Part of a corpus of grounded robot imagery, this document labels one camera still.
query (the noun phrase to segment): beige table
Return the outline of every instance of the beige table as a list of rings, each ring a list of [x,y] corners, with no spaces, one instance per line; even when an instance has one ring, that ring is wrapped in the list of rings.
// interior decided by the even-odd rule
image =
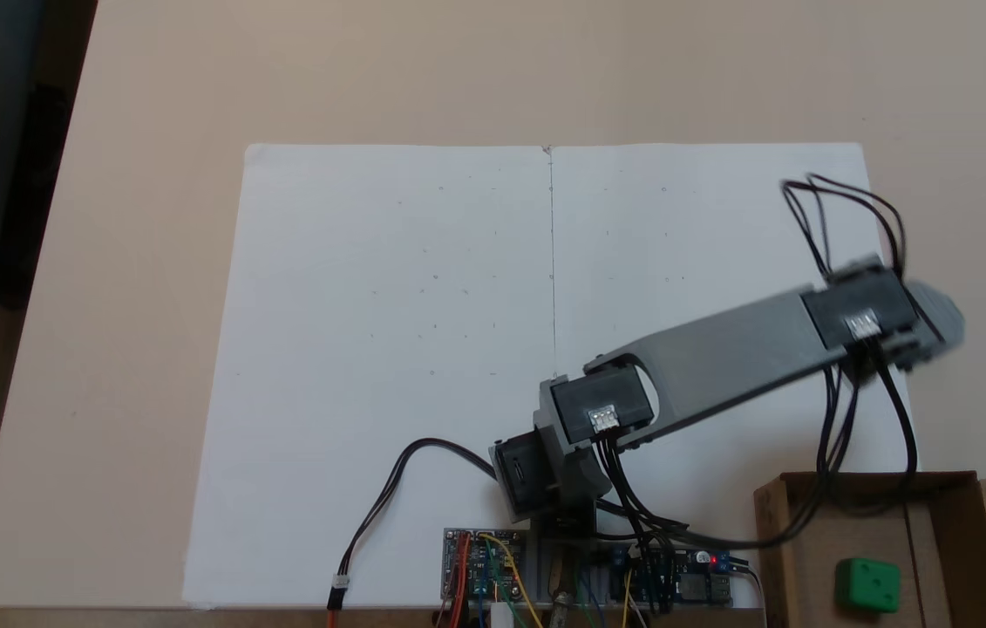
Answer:
[[[986,1],[102,0],[3,422],[0,604],[181,604],[248,144],[817,140],[864,144],[962,306],[911,394],[924,465],[986,474]]]

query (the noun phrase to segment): brown cardboard box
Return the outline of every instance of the brown cardboard box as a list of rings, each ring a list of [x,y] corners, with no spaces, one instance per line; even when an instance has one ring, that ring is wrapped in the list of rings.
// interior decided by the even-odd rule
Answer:
[[[847,495],[891,488],[898,474],[843,474]],[[754,494],[759,534],[789,521],[815,482],[813,473],[781,474]],[[822,506],[791,543],[760,552],[769,628],[986,628],[986,481],[974,472],[919,473],[916,497],[868,518]],[[899,612],[867,615],[834,603],[834,567],[852,556],[899,565]]]

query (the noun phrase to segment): white paper sheet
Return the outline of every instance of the white paper sheet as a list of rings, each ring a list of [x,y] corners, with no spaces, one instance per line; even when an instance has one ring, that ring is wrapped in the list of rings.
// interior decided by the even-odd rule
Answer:
[[[856,146],[251,147],[183,597],[325,604],[408,442],[483,454],[554,372],[816,281],[779,196],[807,171],[867,184]],[[835,259],[878,250],[863,211],[831,202],[830,226]],[[751,491],[813,468],[823,402],[788,386],[628,453],[629,476],[660,514],[751,536]],[[902,464],[868,390],[847,468]],[[441,530],[505,525],[487,477],[417,454],[346,607],[437,605]]]

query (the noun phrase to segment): green cube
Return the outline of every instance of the green cube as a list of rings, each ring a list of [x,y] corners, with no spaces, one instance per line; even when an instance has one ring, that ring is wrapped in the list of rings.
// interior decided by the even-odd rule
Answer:
[[[867,559],[845,559],[836,572],[838,604],[859,611],[896,612],[900,609],[900,568]]]

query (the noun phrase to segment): robotic arm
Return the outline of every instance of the robotic arm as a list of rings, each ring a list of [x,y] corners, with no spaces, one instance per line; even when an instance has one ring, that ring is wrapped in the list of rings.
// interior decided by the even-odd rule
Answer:
[[[593,452],[601,438],[616,437],[617,452],[648,444],[827,367],[851,369],[866,347],[906,371],[962,342],[954,303],[901,282],[879,257],[827,281],[639,338],[576,380],[541,382],[535,429],[489,450],[513,521],[593,508],[612,486]],[[637,367],[656,388],[657,417]]]

